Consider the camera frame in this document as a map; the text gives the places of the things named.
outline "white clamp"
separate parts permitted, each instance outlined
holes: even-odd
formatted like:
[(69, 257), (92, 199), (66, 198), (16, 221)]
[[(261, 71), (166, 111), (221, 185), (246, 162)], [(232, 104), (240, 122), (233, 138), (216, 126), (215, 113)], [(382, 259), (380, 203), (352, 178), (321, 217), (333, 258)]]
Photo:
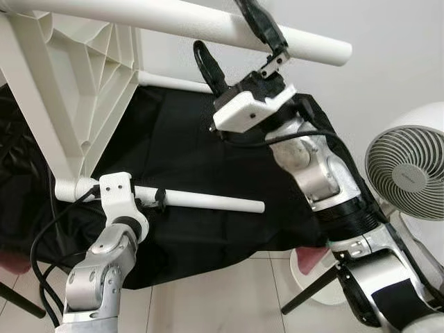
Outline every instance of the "white clamp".
[(141, 243), (148, 234), (149, 224), (146, 217), (136, 207), (130, 179), (131, 175), (126, 172), (112, 173), (100, 177), (102, 208), (106, 215), (107, 227), (121, 216), (137, 220), (142, 227), (138, 239), (138, 242)]
[(214, 114), (214, 125), (218, 130), (244, 133), (276, 113), (296, 92), (289, 85), (274, 99), (265, 98), (265, 103), (256, 101), (251, 92), (241, 92)]

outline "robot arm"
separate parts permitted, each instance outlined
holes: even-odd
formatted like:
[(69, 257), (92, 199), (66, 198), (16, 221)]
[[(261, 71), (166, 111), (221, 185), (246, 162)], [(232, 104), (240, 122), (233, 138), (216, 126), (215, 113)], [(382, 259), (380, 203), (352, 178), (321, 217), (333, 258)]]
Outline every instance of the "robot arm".
[(123, 281), (136, 263), (148, 221), (135, 204), (128, 173), (102, 176), (106, 227), (68, 276), (63, 324), (57, 333), (116, 332)]
[[(278, 73), (287, 60), (286, 42), (275, 31), (279, 29), (273, 19), (256, 0), (236, 2), (273, 55), (261, 69), (228, 87), (205, 45), (195, 43), (198, 66), (217, 97), (210, 130), (220, 131), (223, 137), (223, 132), (244, 133), (257, 126), (266, 133), (277, 164), (298, 183), (339, 261), (329, 276), (320, 279), (321, 288), (338, 277), (358, 320), (385, 332), (410, 332), (419, 325), (421, 332), (435, 332), (438, 320), (443, 329), (443, 314), (425, 302), (420, 278), (387, 227), (388, 221), (376, 202), (362, 197), (365, 185), (330, 150), (325, 136), (313, 132), (309, 105), (302, 103), (301, 108), (294, 103), (296, 89), (286, 86)], [(287, 314), (320, 288), (307, 289), (311, 294), (301, 293), (282, 312)]]

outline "electric fan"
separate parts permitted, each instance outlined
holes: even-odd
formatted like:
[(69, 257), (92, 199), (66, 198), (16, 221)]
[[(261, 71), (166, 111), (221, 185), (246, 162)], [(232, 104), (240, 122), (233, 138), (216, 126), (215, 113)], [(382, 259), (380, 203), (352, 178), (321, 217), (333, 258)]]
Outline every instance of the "electric fan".
[(444, 220), (444, 102), (415, 109), (370, 144), (368, 179), (400, 212)]

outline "white metal bar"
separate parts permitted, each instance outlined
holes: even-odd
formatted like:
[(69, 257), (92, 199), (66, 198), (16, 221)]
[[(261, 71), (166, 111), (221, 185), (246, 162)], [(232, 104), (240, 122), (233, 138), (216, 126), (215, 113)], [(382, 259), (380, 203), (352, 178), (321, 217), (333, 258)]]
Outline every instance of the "white metal bar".
[[(58, 200), (69, 203), (74, 202), (83, 196), (94, 185), (99, 182), (92, 178), (80, 178), (78, 180), (55, 181), (55, 196)], [(154, 187), (136, 186), (135, 197), (143, 204), (149, 205), (156, 201), (157, 193)], [(232, 210), (236, 212), (263, 213), (265, 204), (262, 201), (229, 198), (227, 196), (212, 196), (184, 191), (166, 190), (165, 204), (168, 206), (205, 208), (209, 210)]]
[[(136, 198), (145, 203), (154, 203), (157, 189), (152, 187), (135, 187)], [(236, 212), (263, 213), (265, 204), (226, 196), (211, 196), (209, 194), (191, 193), (166, 190), (165, 203), (168, 206), (206, 208), (210, 210), (232, 210)]]
[(156, 87), (188, 90), (190, 92), (204, 92), (206, 94), (212, 94), (210, 87), (208, 87), (208, 85), (205, 83), (180, 80), (179, 78), (169, 78), (167, 76), (146, 73), (145, 71), (139, 72), (139, 84), (154, 85)]
[[(179, 0), (0, 0), (0, 10), (43, 10), (170, 33), (194, 39), (269, 51), (245, 19)], [(352, 54), (346, 42), (280, 27), (292, 58), (342, 66)]]

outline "white wall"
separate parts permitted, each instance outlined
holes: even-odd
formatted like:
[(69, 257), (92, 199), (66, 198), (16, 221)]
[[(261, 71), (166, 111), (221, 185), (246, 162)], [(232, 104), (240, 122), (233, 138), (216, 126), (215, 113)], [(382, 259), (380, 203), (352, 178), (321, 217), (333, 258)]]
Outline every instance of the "white wall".
[[(234, 0), (190, 2), (238, 12)], [(442, 0), (265, 1), (276, 21), (353, 44), (343, 67), (294, 60), (282, 72), (313, 94), (364, 172), (371, 139), (400, 114), (444, 100)], [(154, 73), (203, 81), (192, 40), (144, 32), (144, 65)], [(210, 44), (229, 83), (265, 62), (265, 55)]]

